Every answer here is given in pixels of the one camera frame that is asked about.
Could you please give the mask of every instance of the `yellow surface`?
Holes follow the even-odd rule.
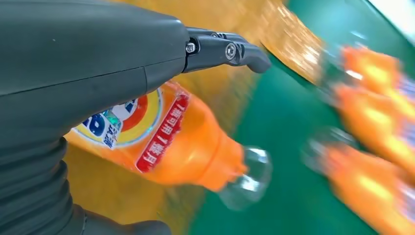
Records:
[[[188,26],[238,32],[259,42],[255,11],[263,0],[127,0],[144,8],[174,15]],[[206,102],[221,126],[234,131],[256,82],[247,68],[220,66],[175,78]],[[199,187],[166,188],[71,146],[65,157],[74,202],[87,210],[127,224],[160,219],[175,235],[186,234],[188,224],[203,201]]]
[[[287,67],[317,84],[322,74],[323,41],[282,2],[268,2],[263,14],[268,26],[261,43]]]

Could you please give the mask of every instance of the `green surface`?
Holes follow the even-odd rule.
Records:
[[[352,43],[357,31],[377,51],[400,58],[414,76],[412,46],[370,5],[361,0],[290,0],[290,10],[322,37],[329,47]],[[272,58],[260,79],[235,139],[268,150],[274,172],[264,199],[244,212],[229,211],[209,193],[192,235],[371,235],[377,234],[331,193],[327,180],[306,168],[300,149],[313,133],[339,126],[316,88]]]

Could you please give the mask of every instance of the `bolt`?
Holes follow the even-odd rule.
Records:
[[[194,43],[187,43],[186,44],[186,52],[192,53],[196,50],[196,45]]]
[[[233,43],[229,43],[225,48],[225,55],[228,60],[231,60],[235,57],[236,46]]]

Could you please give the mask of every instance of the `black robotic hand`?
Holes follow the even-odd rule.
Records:
[[[0,235],[163,235],[72,203],[62,137],[181,72],[270,61],[234,34],[100,0],[0,0]]]

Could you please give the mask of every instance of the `plastic bottle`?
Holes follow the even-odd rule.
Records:
[[[336,88],[338,111],[347,130],[364,146],[415,180],[413,124],[387,96],[342,85]]]
[[[334,194],[383,235],[415,234],[415,190],[393,164],[360,152],[331,130],[304,149],[305,163],[330,181]]]
[[[341,58],[337,60],[344,71],[341,83],[389,97],[397,111],[415,122],[415,83],[401,72],[398,59],[359,45],[341,48]],[[322,86],[327,87],[324,83],[336,85],[330,77],[322,81]]]
[[[173,82],[90,117],[65,137],[150,181],[217,192],[233,210],[259,201],[272,172],[264,150],[229,138],[206,104]]]

